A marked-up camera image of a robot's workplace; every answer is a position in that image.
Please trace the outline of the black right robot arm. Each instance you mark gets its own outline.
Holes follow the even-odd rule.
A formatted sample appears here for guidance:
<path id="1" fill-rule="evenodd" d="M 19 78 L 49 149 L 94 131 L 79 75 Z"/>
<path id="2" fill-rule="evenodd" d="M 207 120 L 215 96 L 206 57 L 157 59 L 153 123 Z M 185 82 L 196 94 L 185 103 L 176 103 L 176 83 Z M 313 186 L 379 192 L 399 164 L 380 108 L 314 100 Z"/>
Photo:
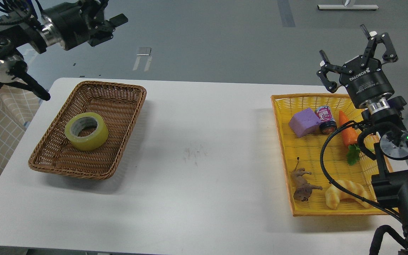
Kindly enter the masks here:
<path id="1" fill-rule="evenodd" d="M 406 101 L 401 96 L 393 96 L 395 90 L 383 71 L 383 66 L 396 62 L 398 55 L 388 33 L 368 31 L 364 24 L 361 30 L 367 38 L 366 48 L 361 55 L 345 64 L 334 65 L 323 50 L 319 52 L 322 61 L 316 74 L 322 84 L 331 93 L 344 87 L 353 106 L 362 110 L 361 121 L 350 120 L 330 134 L 322 147 L 319 163 L 324 176 L 338 191 L 372 205 L 401 223 L 402 234 L 389 225 L 378 227 L 369 254 L 379 254 L 387 233 L 401 245 L 398 254 L 408 255 L 408 129 L 403 124 L 401 113 Z M 350 127 L 361 129 L 358 147 L 362 155 L 377 164 L 378 173 L 370 178 L 375 200 L 343 187 L 324 166 L 328 143 Z"/>

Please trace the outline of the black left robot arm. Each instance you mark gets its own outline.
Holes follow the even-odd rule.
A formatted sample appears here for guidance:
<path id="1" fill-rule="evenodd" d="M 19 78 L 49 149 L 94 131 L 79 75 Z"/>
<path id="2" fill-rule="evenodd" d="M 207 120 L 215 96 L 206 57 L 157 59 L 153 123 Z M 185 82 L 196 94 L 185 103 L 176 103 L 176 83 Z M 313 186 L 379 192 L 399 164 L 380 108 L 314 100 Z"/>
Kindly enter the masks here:
<path id="1" fill-rule="evenodd" d="M 0 89 L 10 86 L 32 92 L 41 100 L 50 94 L 27 72 L 18 47 L 30 45 L 44 53 L 55 44 L 68 51 L 83 43 L 94 47 L 113 38 L 115 29 L 128 22 L 120 13 L 105 19 L 107 0 L 63 2 L 44 9 L 37 0 L 0 0 Z"/>

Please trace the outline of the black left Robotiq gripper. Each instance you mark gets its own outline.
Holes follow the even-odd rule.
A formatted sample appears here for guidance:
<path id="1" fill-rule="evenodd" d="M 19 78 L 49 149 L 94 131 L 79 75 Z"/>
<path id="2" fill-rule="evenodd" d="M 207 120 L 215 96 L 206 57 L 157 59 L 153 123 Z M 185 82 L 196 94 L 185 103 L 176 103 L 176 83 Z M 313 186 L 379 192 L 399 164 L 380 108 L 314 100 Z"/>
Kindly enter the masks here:
<path id="1" fill-rule="evenodd" d="M 115 28 L 126 24 L 128 17 L 120 13 L 106 20 L 108 0 L 63 2 L 41 11 L 41 36 L 47 47 L 59 44 L 64 50 L 88 43 L 95 47 L 113 38 Z"/>

